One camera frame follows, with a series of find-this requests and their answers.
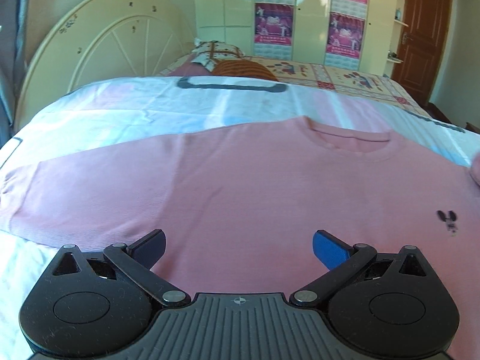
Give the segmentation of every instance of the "metal screw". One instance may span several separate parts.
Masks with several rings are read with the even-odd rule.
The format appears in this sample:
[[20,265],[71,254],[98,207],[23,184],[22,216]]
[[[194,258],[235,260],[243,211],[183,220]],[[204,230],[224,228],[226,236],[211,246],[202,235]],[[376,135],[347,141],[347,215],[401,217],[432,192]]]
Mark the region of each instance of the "metal screw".
[[163,294],[163,300],[170,303],[181,302],[186,297],[187,296],[182,291],[167,291],[165,294]]
[[295,293],[294,298],[299,302],[313,302],[317,299],[317,294],[313,291],[298,291]]

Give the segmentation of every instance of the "white bedsheet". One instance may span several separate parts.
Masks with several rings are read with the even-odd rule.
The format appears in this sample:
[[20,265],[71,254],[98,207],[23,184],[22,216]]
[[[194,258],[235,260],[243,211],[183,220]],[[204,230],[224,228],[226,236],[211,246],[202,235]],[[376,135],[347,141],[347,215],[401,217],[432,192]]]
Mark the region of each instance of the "white bedsheet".
[[[51,104],[0,149],[0,179],[10,170],[129,140],[201,131],[237,123],[306,115],[342,128],[379,132],[390,128],[468,166],[480,151],[479,136],[373,100],[288,85],[266,91],[181,89],[178,78],[113,79],[90,84]],[[194,84],[272,86],[270,81],[214,76]],[[0,360],[31,355],[20,328],[22,302],[56,250],[0,230]]]

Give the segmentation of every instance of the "wall shelf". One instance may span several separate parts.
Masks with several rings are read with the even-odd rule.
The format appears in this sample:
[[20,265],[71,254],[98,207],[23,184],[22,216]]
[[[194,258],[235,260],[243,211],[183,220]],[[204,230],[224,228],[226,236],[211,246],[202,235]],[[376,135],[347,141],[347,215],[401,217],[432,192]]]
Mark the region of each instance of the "wall shelf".
[[394,64],[401,64],[403,61],[401,59],[394,59],[394,58],[387,58],[388,62],[392,62]]
[[397,23],[397,24],[400,24],[400,25],[402,25],[402,26],[405,26],[405,27],[408,27],[408,26],[409,26],[407,23],[404,23],[404,22],[402,22],[402,21],[400,21],[400,20],[397,20],[397,19],[395,19],[394,22]]

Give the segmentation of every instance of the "patterned bedspread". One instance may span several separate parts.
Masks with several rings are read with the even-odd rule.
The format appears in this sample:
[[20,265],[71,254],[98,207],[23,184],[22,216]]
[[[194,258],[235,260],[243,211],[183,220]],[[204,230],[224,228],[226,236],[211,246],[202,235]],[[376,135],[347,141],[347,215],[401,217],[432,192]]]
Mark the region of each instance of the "patterned bedspread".
[[268,68],[279,81],[367,97],[416,114],[429,116],[405,89],[395,81],[374,74],[360,73],[322,64],[307,64],[279,59],[248,57]]

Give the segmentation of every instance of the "headboard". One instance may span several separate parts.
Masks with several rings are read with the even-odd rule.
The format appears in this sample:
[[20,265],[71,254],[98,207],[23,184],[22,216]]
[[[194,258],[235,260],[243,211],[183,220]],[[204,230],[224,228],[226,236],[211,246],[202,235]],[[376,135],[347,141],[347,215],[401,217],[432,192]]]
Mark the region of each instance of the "headboard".
[[153,76],[193,47],[187,21],[168,0],[85,0],[52,28],[35,53],[14,129],[82,85]]

